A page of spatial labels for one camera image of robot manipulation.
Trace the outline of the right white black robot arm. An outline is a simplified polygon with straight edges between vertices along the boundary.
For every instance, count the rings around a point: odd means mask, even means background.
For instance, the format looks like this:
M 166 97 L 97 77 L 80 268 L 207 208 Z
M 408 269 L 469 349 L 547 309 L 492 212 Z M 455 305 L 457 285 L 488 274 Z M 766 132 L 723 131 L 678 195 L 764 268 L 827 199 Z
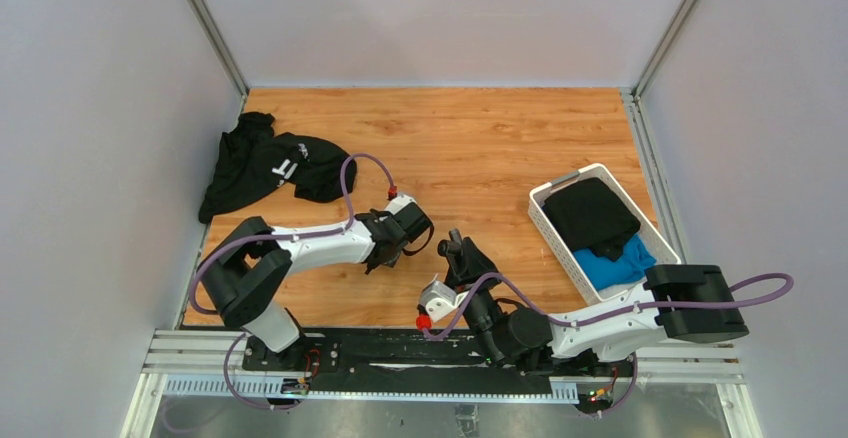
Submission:
M 485 363 L 525 372 L 576 367 L 588 375 L 665 339 L 711 344 L 748 335 L 731 286 L 715 265 L 658 264 L 619 297 L 570 313 L 545 313 L 527 297 L 512 311 L 492 296 L 505 283 L 494 263 L 472 239 L 443 240 L 445 280 L 421 292 L 417 327 L 431 341 L 452 332 L 431 332 L 451 315 L 463 320 Z

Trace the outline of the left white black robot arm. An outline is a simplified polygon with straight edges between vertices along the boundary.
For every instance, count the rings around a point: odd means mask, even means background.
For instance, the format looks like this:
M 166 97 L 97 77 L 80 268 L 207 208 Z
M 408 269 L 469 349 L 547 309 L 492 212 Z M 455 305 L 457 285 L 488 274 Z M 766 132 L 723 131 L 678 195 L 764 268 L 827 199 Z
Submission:
M 434 231 L 431 219 L 408 196 L 390 200 L 383 210 L 309 228 L 272 227 L 252 217 L 200 265 L 197 282 L 225 326 L 258 338 L 270 359 L 291 371 L 305 362 L 307 344 L 291 312 L 274 301 L 287 277 L 340 264 L 362 264 L 367 273 L 392 268 L 400 257 L 415 255 L 411 244 L 431 240 Z

